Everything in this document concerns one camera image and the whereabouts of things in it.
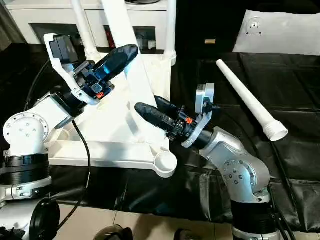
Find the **black tablecloth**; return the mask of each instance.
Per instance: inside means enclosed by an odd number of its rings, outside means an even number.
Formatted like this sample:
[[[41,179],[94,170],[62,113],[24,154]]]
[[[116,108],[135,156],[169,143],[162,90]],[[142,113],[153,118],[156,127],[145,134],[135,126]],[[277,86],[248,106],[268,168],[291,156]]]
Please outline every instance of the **black tablecloth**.
[[[272,115],[283,122],[289,134],[272,147],[261,126],[239,99],[215,61],[223,59]],[[48,59],[43,46],[13,44],[0,53],[0,124],[23,110],[29,87]],[[171,100],[185,104],[192,113],[198,84],[215,83],[214,103],[235,118],[241,129],[225,115],[214,113],[209,127],[219,126],[237,136],[271,173],[275,199],[294,230],[320,230],[320,58],[286,54],[226,53],[211,59],[177,60],[172,68]],[[51,67],[36,88],[41,97],[62,80]],[[0,138],[1,150],[9,145]],[[221,175],[198,155],[172,143],[178,159],[175,174],[164,179],[151,170],[93,168],[85,206],[111,210],[152,213],[190,220],[230,222],[230,199]],[[279,171],[283,166],[287,178]],[[67,193],[64,203],[75,203],[86,177],[86,168],[52,166],[53,192]],[[292,190],[284,187],[288,181]]]

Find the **black cable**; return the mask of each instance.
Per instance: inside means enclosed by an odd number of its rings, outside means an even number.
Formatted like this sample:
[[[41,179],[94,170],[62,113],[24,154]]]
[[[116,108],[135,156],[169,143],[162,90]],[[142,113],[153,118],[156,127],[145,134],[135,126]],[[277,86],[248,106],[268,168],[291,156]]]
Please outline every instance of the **black cable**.
[[[79,201],[76,203],[76,205],[74,206],[74,208],[70,211],[70,213],[64,218],[64,220],[59,224],[57,231],[59,231],[59,229],[61,229],[63,227],[63,225],[65,225],[65,223],[69,220],[69,218],[74,214],[74,212],[77,210],[77,208],[80,206],[82,200],[84,199],[85,195],[87,194],[88,191],[88,185],[89,185],[89,181],[90,181],[90,175],[91,175],[91,156],[90,156],[90,150],[88,147],[88,144],[84,138],[84,136],[82,135],[81,131],[79,130],[76,122],[74,120],[72,120],[72,124],[75,128],[75,130],[77,131],[77,133],[79,134],[84,146],[85,146],[85,150],[86,150],[86,154],[88,156],[88,174],[87,174],[87,180],[86,180],[86,184],[84,186],[84,192],[82,197],[79,199]]]
[[[291,238],[292,240],[296,240],[296,236],[294,235],[294,232],[292,231],[292,229],[291,229],[291,227],[289,226],[289,224],[288,224],[285,216],[283,215],[283,213],[281,212],[281,210],[279,209],[279,207],[278,207],[278,205],[277,205],[277,203],[276,203],[276,201],[275,201],[275,195],[274,195],[274,192],[273,192],[273,190],[272,190],[272,187],[271,187],[271,184],[270,184],[270,183],[269,183],[269,185],[268,185],[268,190],[269,190],[269,193],[270,193],[270,196],[271,196],[272,205],[273,205],[273,208],[274,208],[275,212],[278,212],[278,213],[279,213],[280,219],[284,222],[285,227],[286,227],[286,229],[287,229],[287,231],[288,231],[288,234],[289,234],[290,238]]]
[[[256,145],[255,145],[254,142],[252,141],[251,137],[249,136],[249,134],[247,133],[247,131],[245,130],[245,128],[244,128],[240,123],[238,123],[238,121],[236,121],[231,115],[229,115],[227,112],[225,112],[222,108],[219,108],[219,107],[217,107],[217,106],[214,106],[212,109],[214,109],[214,110],[216,110],[216,109],[220,110],[220,112],[221,112],[222,114],[224,114],[225,116],[227,116],[230,120],[232,120],[233,123],[235,123],[235,124],[241,129],[242,133],[243,133],[243,134],[245,135],[245,137],[249,140],[249,142],[250,142],[250,144],[251,144],[251,146],[252,146],[252,148],[253,148],[253,150],[254,150],[254,152],[255,152],[256,157],[257,157],[258,159],[261,159],[258,148],[256,147]],[[275,201],[274,193],[273,193],[273,190],[272,190],[272,188],[271,188],[270,183],[269,183],[269,185],[268,185],[268,189],[269,189],[269,193],[270,193],[270,196],[271,196],[272,205],[273,205],[273,208],[274,208],[275,212],[278,212],[278,213],[279,213],[280,219],[284,222],[285,227],[286,227],[286,229],[287,229],[287,231],[288,231],[288,234],[289,234],[291,240],[296,240],[296,237],[295,237],[292,229],[290,228],[290,226],[289,226],[289,224],[288,224],[285,216],[283,215],[283,213],[281,212],[281,210],[279,209],[279,207],[278,207],[278,205],[277,205],[277,203],[276,203],[276,201]],[[286,235],[286,232],[284,231],[284,228],[283,228],[283,226],[282,226],[282,223],[281,223],[280,220],[278,219],[278,216],[275,215],[274,218],[275,218],[274,220],[275,220],[276,223],[278,224],[279,231],[281,232],[281,235],[282,235],[283,239],[284,239],[284,240],[289,240],[289,239],[288,239],[288,236]]]
[[[23,111],[27,111],[29,109],[29,104],[31,102],[31,97],[34,93],[34,90],[35,90],[35,86],[37,85],[41,75],[44,73],[44,71],[46,70],[48,64],[50,63],[50,59],[48,59],[45,64],[43,64],[43,66],[41,67],[40,71],[38,72],[38,74],[35,76],[33,82],[32,82],[32,85],[29,89],[29,92],[28,92],[28,96],[26,97],[26,101],[25,101],[25,105],[24,105],[24,109]]]

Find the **tile floor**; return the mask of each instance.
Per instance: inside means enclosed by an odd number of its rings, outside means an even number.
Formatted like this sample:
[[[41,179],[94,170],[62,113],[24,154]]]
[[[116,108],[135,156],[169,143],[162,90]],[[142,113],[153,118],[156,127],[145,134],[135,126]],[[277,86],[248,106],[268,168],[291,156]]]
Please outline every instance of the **tile floor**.
[[[73,206],[60,205],[61,220]],[[173,240],[177,229],[189,229],[204,240],[232,240],[231,225],[190,221],[97,208],[79,207],[54,240],[92,240],[103,228],[113,224],[130,227],[134,240]],[[320,240],[317,233],[296,232],[297,240]]]

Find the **white post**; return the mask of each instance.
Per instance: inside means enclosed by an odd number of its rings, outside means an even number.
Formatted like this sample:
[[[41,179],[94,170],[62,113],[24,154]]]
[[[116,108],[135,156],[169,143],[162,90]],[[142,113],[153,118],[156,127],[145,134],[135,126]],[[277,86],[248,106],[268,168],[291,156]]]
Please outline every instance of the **white post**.
[[[255,118],[263,128],[264,134],[271,141],[278,141],[288,134],[285,126],[275,120],[274,117],[265,109],[265,107],[255,98],[255,96],[246,88],[240,79],[230,70],[230,68],[220,59],[216,65],[230,82],[234,90],[239,94],[245,105],[250,109]]]
[[[127,44],[135,44],[138,46],[136,35],[130,23],[125,1],[102,0],[102,4],[116,47],[118,48]],[[124,73],[130,87],[130,110],[134,121],[141,130],[143,136],[146,138],[146,142],[152,144],[159,144],[160,142],[163,142],[165,139],[164,132],[146,122],[134,109],[135,104],[138,102],[157,107],[140,52],[132,63],[125,68]]]
[[[164,57],[171,59],[171,65],[174,66],[177,60],[176,54],[176,14],[177,0],[168,0],[166,10],[166,43]]]
[[[71,0],[71,3],[76,17],[77,28],[84,45],[85,56],[87,60],[92,60],[97,63],[101,60],[101,56],[96,48],[96,44],[90,32],[85,11],[82,9],[80,0]]]

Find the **shelf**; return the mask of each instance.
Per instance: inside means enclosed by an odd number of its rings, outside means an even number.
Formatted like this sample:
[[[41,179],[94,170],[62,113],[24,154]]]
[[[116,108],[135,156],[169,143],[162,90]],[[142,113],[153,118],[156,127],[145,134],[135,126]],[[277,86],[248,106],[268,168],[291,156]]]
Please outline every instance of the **shelf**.
[[[101,0],[80,0],[84,10],[103,10]],[[72,9],[70,0],[4,0],[9,10],[13,9]],[[154,4],[127,4],[129,11],[166,11],[168,0]]]

